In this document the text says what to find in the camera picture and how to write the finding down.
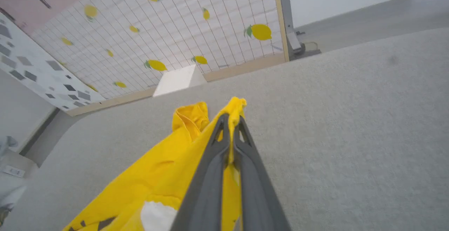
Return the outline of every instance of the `white label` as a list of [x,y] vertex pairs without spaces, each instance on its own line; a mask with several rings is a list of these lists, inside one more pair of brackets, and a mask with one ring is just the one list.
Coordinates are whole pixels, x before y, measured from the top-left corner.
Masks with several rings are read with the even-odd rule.
[[9,165],[6,165],[3,168],[2,171],[5,172],[6,174],[13,175],[13,176],[16,176],[16,177],[19,177],[19,178],[23,178],[23,176],[25,175],[25,171],[24,170],[21,170],[21,169],[18,169],[18,168],[14,168],[14,167],[9,166]]

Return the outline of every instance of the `terrazzo wall panel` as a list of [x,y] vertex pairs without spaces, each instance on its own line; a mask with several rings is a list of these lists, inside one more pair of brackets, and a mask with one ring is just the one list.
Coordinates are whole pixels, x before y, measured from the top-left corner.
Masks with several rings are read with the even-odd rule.
[[0,69],[63,111],[105,100],[0,14]]

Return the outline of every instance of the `white block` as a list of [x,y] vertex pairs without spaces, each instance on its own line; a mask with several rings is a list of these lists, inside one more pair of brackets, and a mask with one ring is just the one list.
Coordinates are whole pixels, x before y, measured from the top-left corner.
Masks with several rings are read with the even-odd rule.
[[154,91],[153,97],[205,83],[207,81],[196,65],[187,66],[164,73]]

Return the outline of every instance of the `wooden trim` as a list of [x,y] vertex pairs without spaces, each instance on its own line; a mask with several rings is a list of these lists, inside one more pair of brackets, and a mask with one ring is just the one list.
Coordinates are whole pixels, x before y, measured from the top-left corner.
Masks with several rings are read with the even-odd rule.
[[279,25],[281,26],[282,49],[284,50],[284,58],[285,61],[290,61],[288,55],[287,31],[285,30],[284,15],[282,14],[281,0],[276,0],[276,8],[277,8],[277,16],[279,18]]
[[268,68],[285,62],[283,54],[272,55],[269,57],[257,58],[252,61],[248,61],[241,65],[237,65],[230,68],[224,68],[219,71],[212,71],[204,74],[204,78],[207,82],[216,81],[219,79],[225,79],[248,72],[253,72],[259,69]]
[[142,98],[151,97],[155,90],[156,90],[156,87],[152,87],[152,88],[149,88],[144,91],[133,92],[133,93],[123,95],[120,97],[111,98],[111,99],[102,101],[100,103],[93,103],[88,106],[82,106],[79,108],[75,108],[70,111],[66,111],[66,113],[70,116],[77,116],[77,115],[85,114],[88,112],[98,111],[98,110],[102,110],[105,108],[122,105],[122,104],[129,103],[132,101],[140,100]]
[[[248,72],[256,71],[263,68],[268,68],[285,62],[284,54],[271,55],[269,57],[261,57],[252,61],[248,61],[238,66],[224,68],[219,71],[212,71],[204,74],[204,78],[207,82],[216,81],[219,79],[225,79]],[[143,98],[152,97],[156,87],[150,88],[148,90],[133,92],[127,95],[123,95],[117,98],[111,98],[101,103],[93,103],[88,106],[82,106],[79,108],[66,111],[70,116],[77,116],[80,114],[85,114],[88,112],[98,111],[112,106],[118,106],[125,103],[133,102]]]

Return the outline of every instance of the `metal frame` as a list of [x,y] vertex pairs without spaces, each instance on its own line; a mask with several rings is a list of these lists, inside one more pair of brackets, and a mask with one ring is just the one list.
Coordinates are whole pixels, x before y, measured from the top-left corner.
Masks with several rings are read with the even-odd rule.
[[288,40],[287,49],[289,60],[295,60],[301,57],[308,57],[321,53],[318,48],[316,48],[315,50],[306,51],[305,44],[300,42],[300,39],[298,38],[298,36],[302,33],[295,31],[295,28],[293,26],[290,0],[281,0],[281,5],[285,32]]

